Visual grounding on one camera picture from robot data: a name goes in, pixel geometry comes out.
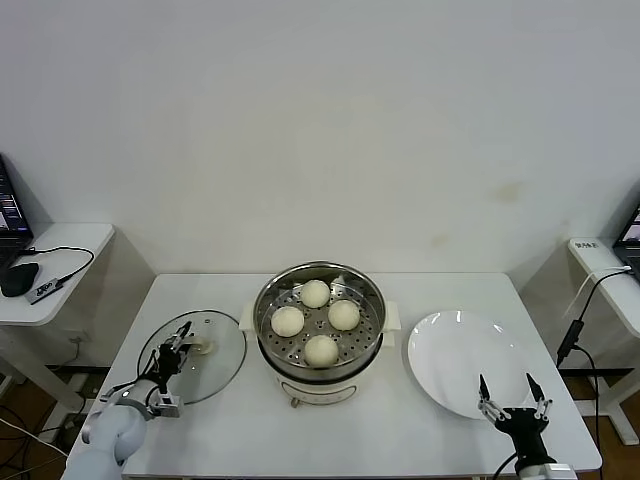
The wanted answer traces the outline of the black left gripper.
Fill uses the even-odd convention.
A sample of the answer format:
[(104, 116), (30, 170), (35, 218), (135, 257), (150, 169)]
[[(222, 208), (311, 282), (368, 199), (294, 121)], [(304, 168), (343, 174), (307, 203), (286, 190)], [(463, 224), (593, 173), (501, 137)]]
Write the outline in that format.
[(159, 346), (158, 357), (149, 370), (149, 379), (160, 388), (166, 388), (170, 378), (181, 372), (187, 357), (187, 351), (181, 346), (191, 326), (191, 322), (186, 322)]

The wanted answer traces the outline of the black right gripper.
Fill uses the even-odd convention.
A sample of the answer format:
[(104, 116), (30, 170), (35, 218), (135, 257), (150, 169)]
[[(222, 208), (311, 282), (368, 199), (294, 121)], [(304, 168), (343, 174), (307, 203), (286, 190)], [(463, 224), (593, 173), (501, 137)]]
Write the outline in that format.
[(526, 379), (536, 402), (534, 408), (503, 409), (491, 399), (485, 378), (480, 374), (478, 409), (498, 431), (511, 438), (517, 465), (554, 463), (541, 436), (549, 425), (548, 413), (553, 400), (545, 396), (541, 385), (530, 373), (526, 373)]

